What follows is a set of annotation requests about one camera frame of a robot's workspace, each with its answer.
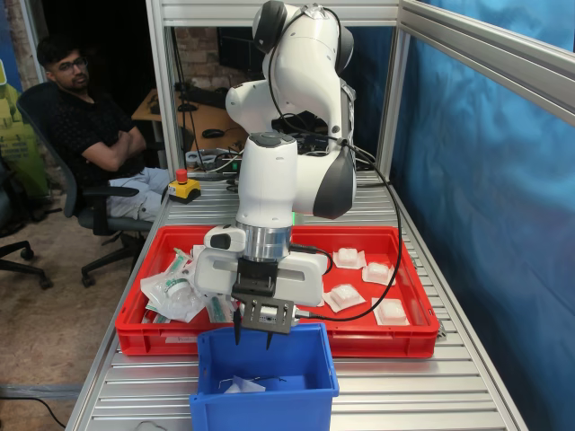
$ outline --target metal table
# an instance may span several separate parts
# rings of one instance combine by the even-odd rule
[[[358,175],[359,183],[375,181],[373,173]],[[228,192],[223,182],[205,182],[201,187],[201,198],[188,206],[164,204],[114,320],[159,227],[234,220],[237,195]],[[341,390],[333,400],[331,430],[526,430],[481,342],[400,205],[405,245],[447,335],[438,340],[431,359],[336,359]],[[358,189],[353,208],[338,220],[299,216],[296,223],[397,225],[397,220],[382,187]],[[197,358],[124,356],[114,320],[66,430],[131,431],[146,420],[169,431],[191,430],[188,397],[196,391]]]

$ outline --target red plastic crate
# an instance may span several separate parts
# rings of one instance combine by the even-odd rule
[[[116,330],[122,352],[126,355],[190,355],[196,354],[196,337],[206,330],[229,326],[209,322],[202,310],[190,323],[141,323],[147,298],[140,291],[140,280],[164,271],[174,257],[173,248],[189,251],[202,244],[213,226],[166,226],[160,228],[132,285],[126,302],[116,319]],[[366,261],[395,264],[398,252],[397,229],[388,226],[294,226],[292,241],[314,245],[333,252],[352,247],[366,253]],[[352,284],[366,299],[342,312],[324,307],[302,307],[325,316],[350,317],[365,311],[372,297],[379,297],[385,286],[364,283],[360,269],[333,267],[323,276],[323,290],[329,292],[340,284]],[[333,356],[430,357],[433,355],[439,322],[421,285],[405,246],[395,286],[387,298],[400,299],[410,325],[378,326],[370,313],[349,322],[324,321]]]

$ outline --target computer mouse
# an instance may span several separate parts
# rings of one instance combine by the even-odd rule
[[[211,139],[212,137],[222,137],[224,133],[225,131],[220,130],[219,128],[207,128],[201,132],[201,135],[207,139]]]

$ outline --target floor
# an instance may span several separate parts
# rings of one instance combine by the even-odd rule
[[[61,212],[0,239],[0,246],[29,241],[30,264],[54,282],[43,291],[35,276],[0,271],[0,393],[8,385],[44,393],[81,387],[129,277],[131,259],[125,259],[94,271],[95,286],[82,285],[80,267],[121,247],[101,246],[105,239]],[[19,252],[9,259],[28,263]],[[66,423],[74,392],[45,401]],[[62,429],[36,401],[0,401],[0,420],[2,431]]]

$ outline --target chair armrest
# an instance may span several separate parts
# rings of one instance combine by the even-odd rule
[[[91,187],[84,189],[82,195],[85,198],[109,198],[110,196],[119,196],[121,198],[129,198],[139,193],[138,189],[131,187]]]
[[[111,196],[129,198],[137,195],[138,189],[131,187],[90,187],[82,190],[82,196],[93,207],[93,233],[95,235],[111,235],[113,231],[108,229],[108,208],[106,201]]]

